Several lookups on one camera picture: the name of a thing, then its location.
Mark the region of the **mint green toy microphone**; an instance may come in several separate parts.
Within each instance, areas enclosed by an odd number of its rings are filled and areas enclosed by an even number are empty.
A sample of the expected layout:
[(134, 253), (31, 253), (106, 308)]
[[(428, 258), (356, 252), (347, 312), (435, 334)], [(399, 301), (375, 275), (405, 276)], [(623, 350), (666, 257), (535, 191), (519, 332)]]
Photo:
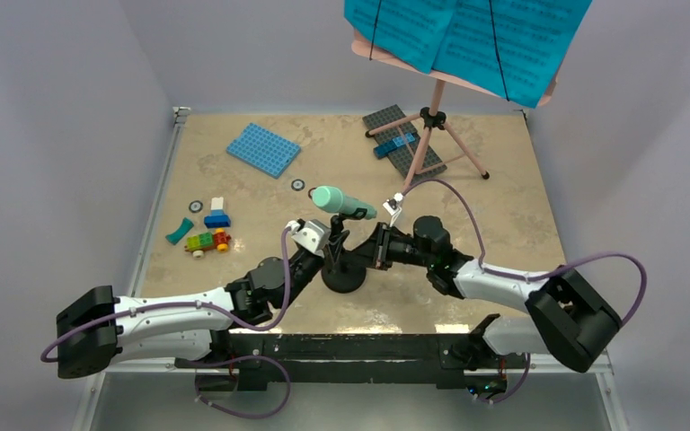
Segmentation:
[(316, 207), (323, 212), (346, 216), (355, 220), (374, 219), (376, 209), (370, 204), (344, 193), (333, 186), (319, 186), (311, 194)]

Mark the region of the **pink music stand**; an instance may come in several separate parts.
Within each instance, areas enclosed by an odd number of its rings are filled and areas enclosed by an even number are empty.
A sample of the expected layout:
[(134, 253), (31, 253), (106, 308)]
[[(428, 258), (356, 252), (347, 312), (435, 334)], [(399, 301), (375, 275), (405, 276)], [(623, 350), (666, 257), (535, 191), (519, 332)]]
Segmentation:
[[(396, 57), (392, 53), (389, 53), (387, 50), (384, 50), (382, 48), (374, 48), (370, 44), (370, 41), (367, 40), (366, 37), (361, 35), (356, 30), (354, 30), (354, 39), (351, 43), (351, 49), (355, 54), (361, 57), (375, 59), (380, 63), (384, 63), (390, 66), (396, 66), (421, 75), (421, 72), (419, 70), (417, 70), (413, 66), (410, 66), (408, 63), (400, 60), (398, 57)], [(412, 122), (417, 119), (422, 119), (423, 129), (420, 134), (418, 149), (415, 152), (413, 152), (411, 167), (409, 169), (408, 175), (404, 179), (402, 193), (407, 193), (409, 187), (415, 183), (412, 181), (412, 179), (417, 170), (424, 163), (425, 153), (426, 150), (429, 148), (429, 141), (432, 136), (432, 132), (435, 129), (447, 132), (454, 140), (456, 145), (461, 149), (462, 153), (453, 158), (448, 159), (446, 162), (438, 163), (434, 166), (429, 167), (430, 170), (439, 167), (440, 165), (447, 166), (451, 162), (459, 160), (460, 158), (467, 158), (479, 172), (481, 177), (484, 180), (488, 180), (490, 178), (489, 171), (482, 165), (482, 162), (479, 160), (479, 158), (468, 148), (468, 146), (464, 143), (462, 138), (452, 128), (451, 124), (447, 120), (447, 115), (439, 109), (439, 106), (443, 97), (443, 92), (446, 87), (446, 84), (454, 84), (462, 88), (470, 89), (489, 95), (492, 95), (492, 92), (484, 90), (482, 87), (465, 81), (457, 76), (449, 75), (439, 71), (432, 71), (429, 74), (426, 74), (426, 76), (432, 77), (435, 80), (435, 87), (432, 93), (431, 103), (428, 107), (424, 107), (418, 113), (404, 117), (403, 119), (398, 119), (382, 127), (368, 130), (365, 133), (365, 136), (372, 137), (380, 132), (386, 131), (391, 128), (397, 128), (401, 132), (402, 124)]]

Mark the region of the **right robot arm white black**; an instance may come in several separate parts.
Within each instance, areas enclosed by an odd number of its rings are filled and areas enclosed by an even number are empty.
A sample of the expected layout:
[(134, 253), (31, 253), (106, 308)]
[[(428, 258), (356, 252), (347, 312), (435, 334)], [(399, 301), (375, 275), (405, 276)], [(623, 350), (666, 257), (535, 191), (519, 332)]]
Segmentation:
[(549, 354), (584, 373), (622, 328), (619, 314), (576, 269), (527, 273), (482, 264), (457, 250), (436, 216), (425, 215), (412, 233), (380, 222), (360, 245), (341, 254), (352, 268), (388, 270), (393, 264), (425, 268), (442, 295), (483, 300), (522, 312), (520, 318), (487, 316), (462, 345), (472, 366), (501, 356)]

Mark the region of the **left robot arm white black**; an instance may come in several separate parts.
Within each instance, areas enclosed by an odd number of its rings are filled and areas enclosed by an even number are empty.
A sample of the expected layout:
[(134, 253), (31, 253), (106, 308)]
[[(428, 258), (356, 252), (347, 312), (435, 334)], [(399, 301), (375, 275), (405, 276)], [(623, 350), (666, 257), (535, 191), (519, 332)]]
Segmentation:
[(324, 266), (330, 234), (285, 229), (281, 240), (293, 255), (267, 258), (243, 277), (211, 290), (161, 298), (116, 296), (97, 286), (57, 315), (56, 340), (41, 361), (57, 366), (61, 379), (77, 379), (131, 359), (174, 357), (226, 364), (232, 343), (217, 334), (231, 329), (268, 331)]

